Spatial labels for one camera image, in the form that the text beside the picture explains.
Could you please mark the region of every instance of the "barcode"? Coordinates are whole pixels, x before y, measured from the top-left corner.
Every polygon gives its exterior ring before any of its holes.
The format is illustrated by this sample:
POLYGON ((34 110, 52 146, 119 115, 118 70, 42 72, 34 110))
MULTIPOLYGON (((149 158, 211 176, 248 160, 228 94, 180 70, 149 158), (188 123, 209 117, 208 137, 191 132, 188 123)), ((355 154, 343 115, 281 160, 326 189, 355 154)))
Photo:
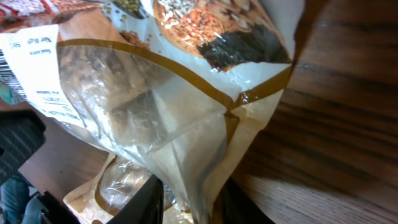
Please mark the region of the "barcode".
POLYGON ((26 98, 25 90, 9 67, 3 51, 0 49, 0 81, 6 84, 19 96, 26 98))

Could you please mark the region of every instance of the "printed food image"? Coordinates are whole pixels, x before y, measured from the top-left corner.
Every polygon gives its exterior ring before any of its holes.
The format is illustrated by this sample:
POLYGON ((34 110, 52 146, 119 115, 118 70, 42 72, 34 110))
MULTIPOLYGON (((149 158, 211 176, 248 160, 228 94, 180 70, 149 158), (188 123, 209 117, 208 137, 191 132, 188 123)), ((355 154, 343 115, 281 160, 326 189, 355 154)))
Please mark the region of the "printed food image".
POLYGON ((122 35, 122 37, 129 42, 132 45, 138 46, 138 47, 142 47, 145 50, 150 50, 150 43, 148 42, 143 42, 139 39, 138 34, 136 32, 130 31, 122 31, 120 33, 122 35))
POLYGON ((115 0, 113 3, 125 13, 136 19, 144 19, 146 12, 140 0, 115 0))
POLYGON ((80 11, 99 8, 100 4, 81 0, 2 0, 0 32, 21 28, 59 24, 80 11))
POLYGON ((290 63, 258 0, 156 0, 154 12, 171 44, 218 70, 246 62, 290 63))

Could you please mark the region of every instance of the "wooden table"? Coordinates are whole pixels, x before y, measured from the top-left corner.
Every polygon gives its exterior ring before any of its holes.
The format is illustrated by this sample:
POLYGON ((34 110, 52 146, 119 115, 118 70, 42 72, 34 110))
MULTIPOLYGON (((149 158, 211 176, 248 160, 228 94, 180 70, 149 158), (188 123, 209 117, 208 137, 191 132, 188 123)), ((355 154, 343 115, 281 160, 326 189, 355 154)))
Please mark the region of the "wooden table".
MULTIPOLYGON (((276 223, 398 223, 397 10, 307 1, 292 79, 234 173, 276 223)), ((61 199, 107 153, 44 120, 48 141, 21 172, 61 199)))

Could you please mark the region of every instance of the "wood grain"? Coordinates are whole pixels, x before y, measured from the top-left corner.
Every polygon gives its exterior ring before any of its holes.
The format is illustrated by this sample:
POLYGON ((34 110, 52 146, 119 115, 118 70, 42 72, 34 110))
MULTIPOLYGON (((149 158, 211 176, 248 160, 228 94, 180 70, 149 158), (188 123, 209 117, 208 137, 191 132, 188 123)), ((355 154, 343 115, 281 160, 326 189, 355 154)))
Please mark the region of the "wood grain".
POLYGON ((395 9, 307 0, 288 88, 233 175, 276 223, 398 223, 395 9))

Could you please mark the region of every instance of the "white label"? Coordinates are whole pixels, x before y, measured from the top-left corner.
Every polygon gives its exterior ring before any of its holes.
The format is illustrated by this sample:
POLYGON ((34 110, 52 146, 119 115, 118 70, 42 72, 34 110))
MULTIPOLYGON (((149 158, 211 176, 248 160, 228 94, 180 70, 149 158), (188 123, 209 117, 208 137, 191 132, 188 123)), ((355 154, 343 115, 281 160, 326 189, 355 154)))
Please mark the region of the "white label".
POLYGON ((48 117, 84 127, 63 93, 57 60, 58 25, 0 34, 0 49, 7 68, 18 79, 29 103, 48 117))

